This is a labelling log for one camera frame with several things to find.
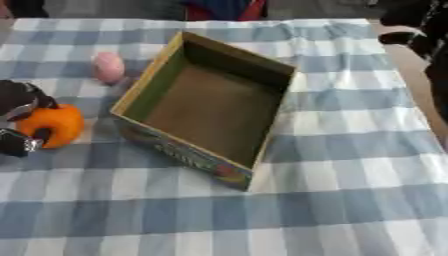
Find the open cardboard box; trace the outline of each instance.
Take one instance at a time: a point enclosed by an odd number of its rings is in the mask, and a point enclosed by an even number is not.
[[[294,72],[179,32],[111,112],[124,137],[247,189]]]

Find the orange ball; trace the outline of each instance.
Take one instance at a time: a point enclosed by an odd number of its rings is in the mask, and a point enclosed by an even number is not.
[[[58,104],[58,109],[38,108],[30,117],[16,123],[17,130],[33,136],[37,129],[49,128],[50,139],[43,148],[59,148],[70,144],[84,128],[81,111],[73,105]]]

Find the floor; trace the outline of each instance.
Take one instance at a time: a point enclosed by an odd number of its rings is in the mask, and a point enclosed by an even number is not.
[[[46,0],[46,9],[50,16],[58,18],[101,17],[183,20],[184,9],[180,4],[181,1]],[[384,10],[382,8],[369,8],[367,2],[368,0],[270,0],[269,19],[380,17]]]

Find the person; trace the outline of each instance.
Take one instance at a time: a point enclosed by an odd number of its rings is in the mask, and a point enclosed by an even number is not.
[[[15,18],[48,18],[45,0],[8,0],[8,8]]]
[[[401,44],[429,63],[434,105],[448,124],[448,0],[419,0],[391,9],[381,18],[385,26],[408,26],[421,33],[391,32],[380,35],[383,44]]]

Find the blue and white tablecloth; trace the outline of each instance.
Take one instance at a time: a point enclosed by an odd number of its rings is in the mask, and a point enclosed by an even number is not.
[[[111,105],[180,29],[303,72],[249,192],[113,125]],[[119,53],[128,79],[92,79],[100,51]],[[365,20],[24,19],[0,79],[31,81],[86,118],[72,145],[1,156],[2,256],[448,255],[447,158]]]

